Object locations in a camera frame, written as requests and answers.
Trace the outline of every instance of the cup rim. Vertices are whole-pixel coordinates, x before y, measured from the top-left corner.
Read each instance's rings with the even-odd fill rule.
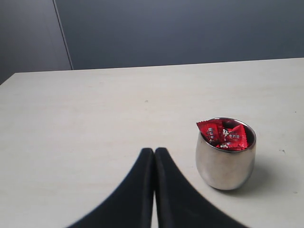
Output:
[[[210,147],[212,147],[213,149],[216,149],[216,150],[218,150],[218,151],[225,152],[225,153],[240,153],[240,152],[244,152],[244,151],[247,151],[247,150],[251,150],[251,149],[256,145],[256,141],[257,141],[257,137],[256,137],[256,136],[257,136],[257,135],[256,135],[255,131],[254,131],[248,124],[246,124],[246,123],[244,123],[244,122],[242,122],[242,121],[240,121],[240,120],[236,120],[236,119],[228,118],[228,117],[216,117],[216,118],[212,118],[212,119],[209,119],[209,120],[222,120],[222,119],[233,120],[233,121],[236,121],[236,122],[238,122],[238,123],[240,123],[240,124],[246,126],[246,127],[251,131],[251,133],[253,134],[254,140],[253,140],[252,144],[251,144],[249,147],[247,147],[246,149],[242,150],[242,151],[225,151],[225,150],[223,150],[223,149],[220,149],[220,148],[218,148],[218,147],[215,147],[215,146],[212,146],[211,144],[209,144],[209,143],[204,139],[204,137],[202,136],[201,132],[199,132],[200,135],[201,135],[201,137],[203,138],[204,142],[205,142],[208,146],[210,146]]]

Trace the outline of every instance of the stainless steel cup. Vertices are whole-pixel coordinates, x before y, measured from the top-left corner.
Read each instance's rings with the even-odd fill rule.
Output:
[[[244,184],[253,171],[257,137],[251,127],[239,120],[214,119],[224,120],[227,128],[243,124],[249,146],[242,151],[225,151],[210,145],[199,133],[196,166],[208,185],[219,190],[233,190]]]

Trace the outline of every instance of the wall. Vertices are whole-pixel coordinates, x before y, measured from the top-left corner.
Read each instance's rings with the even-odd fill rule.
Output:
[[[56,0],[75,69],[304,57],[303,0]]]
[[[16,72],[69,70],[52,0],[2,0],[0,84]]]

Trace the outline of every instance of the table surface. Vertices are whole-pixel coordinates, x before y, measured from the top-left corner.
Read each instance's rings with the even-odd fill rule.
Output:
[[[119,185],[142,147],[167,147],[209,201],[253,228],[301,228],[304,58],[14,74],[0,86],[0,227],[61,228]],[[206,185],[196,122],[257,134],[241,189]],[[157,227],[155,212],[152,227]]]

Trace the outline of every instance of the red candy wrapper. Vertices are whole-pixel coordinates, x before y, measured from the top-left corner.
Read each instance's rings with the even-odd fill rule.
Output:
[[[212,146],[228,151],[241,151],[248,147],[245,128],[242,124],[233,129],[224,128],[222,120],[197,123],[205,140]]]

